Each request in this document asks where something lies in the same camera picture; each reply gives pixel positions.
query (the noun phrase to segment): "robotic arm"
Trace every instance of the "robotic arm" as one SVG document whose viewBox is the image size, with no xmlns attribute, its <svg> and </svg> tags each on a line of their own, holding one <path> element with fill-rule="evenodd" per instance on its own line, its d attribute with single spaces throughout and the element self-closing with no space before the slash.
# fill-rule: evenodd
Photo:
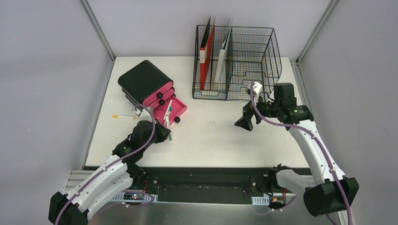
<svg viewBox="0 0 398 225">
<path fill-rule="evenodd" d="M 301 148 L 314 179 L 308 180 L 289 167 L 279 165 L 274 167 L 258 184 L 258 188 L 264 193 L 272 193 L 283 187 L 292 191 L 304 199 L 307 210 L 313 216 L 345 209 L 349 211 L 359 185 L 355 178 L 345 176 L 329 154 L 308 107 L 297 106 L 293 85 L 291 83 L 276 84 L 274 102 L 262 101 L 260 83 L 255 82 L 246 91 L 252 94 L 252 100 L 243 107 L 243 116 L 235 125 L 252 131 L 251 118 L 255 115 L 256 124 L 265 120 L 273 125 L 286 127 Z M 265 117 L 278 118 L 282 124 L 273 123 Z"/>
<path fill-rule="evenodd" d="M 115 195 L 141 184 L 143 171 L 135 163 L 151 144 L 165 141 L 170 134 L 170 130 L 158 121 L 154 127 L 152 135 L 153 122 L 138 122 L 133 132 L 115 147 L 108 160 L 89 178 L 65 195 L 60 192 L 54 194 L 48 215 L 50 222 L 55 225 L 87 225 L 93 215 Z"/>
</svg>

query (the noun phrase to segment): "drawer organizer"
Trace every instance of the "drawer organizer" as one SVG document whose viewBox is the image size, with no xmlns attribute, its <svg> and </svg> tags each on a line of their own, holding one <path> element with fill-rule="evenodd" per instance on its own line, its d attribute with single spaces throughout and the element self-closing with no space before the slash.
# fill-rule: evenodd
<svg viewBox="0 0 398 225">
<path fill-rule="evenodd" d="M 127 71 L 117 82 L 133 105 L 142 104 L 151 107 L 154 118 L 162 125 L 165 125 L 163 117 L 171 100 L 170 124 L 179 122 L 180 116 L 187 109 L 187 106 L 174 94 L 173 81 L 148 60 Z"/>
</svg>

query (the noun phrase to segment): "white table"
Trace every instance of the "white table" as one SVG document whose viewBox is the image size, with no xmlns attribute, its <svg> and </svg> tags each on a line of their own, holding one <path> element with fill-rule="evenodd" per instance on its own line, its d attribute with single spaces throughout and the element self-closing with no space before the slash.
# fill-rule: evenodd
<svg viewBox="0 0 398 225">
<path fill-rule="evenodd" d="M 256 125 L 254 117 L 252 132 L 234 126 L 242 116 L 246 102 L 193 99 L 193 57 L 116 58 L 86 166 L 102 165 L 139 121 L 115 119 L 112 115 L 132 115 L 133 106 L 124 96 L 117 79 L 143 60 L 150 60 L 174 81 L 177 98 L 188 109 L 181 116 L 181 122 L 171 126 L 173 140 L 152 145 L 138 161 L 139 166 L 270 167 L 282 163 L 290 167 L 308 167 L 299 146 L 285 128 L 265 122 Z M 297 104 L 300 105 L 288 58 L 282 58 L 279 82 L 295 85 Z"/>
</svg>

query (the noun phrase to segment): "yellow marker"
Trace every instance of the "yellow marker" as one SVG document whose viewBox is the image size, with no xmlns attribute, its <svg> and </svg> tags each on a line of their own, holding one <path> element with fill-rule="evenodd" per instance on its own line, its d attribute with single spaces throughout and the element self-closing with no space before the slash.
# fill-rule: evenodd
<svg viewBox="0 0 398 225">
<path fill-rule="evenodd" d="M 118 116 L 118 115 L 113 115 L 113 118 L 120 118 L 120 119 L 129 119 L 129 120 L 135 120 L 135 116 Z"/>
</svg>

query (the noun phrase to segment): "white wall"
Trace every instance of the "white wall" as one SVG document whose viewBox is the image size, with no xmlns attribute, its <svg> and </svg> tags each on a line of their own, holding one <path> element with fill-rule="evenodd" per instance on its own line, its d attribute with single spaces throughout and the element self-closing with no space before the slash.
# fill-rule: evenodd
<svg viewBox="0 0 398 225">
<path fill-rule="evenodd" d="M 301 64 L 318 128 L 360 189 L 359 225 L 396 224 L 398 1 L 341 1 Z"/>
<path fill-rule="evenodd" d="M 116 56 L 193 56 L 196 25 L 273 27 L 282 56 L 298 57 L 329 0 L 90 0 Z"/>
<path fill-rule="evenodd" d="M 1 1 L 0 224 L 51 224 L 110 67 L 79 1 Z"/>
</svg>

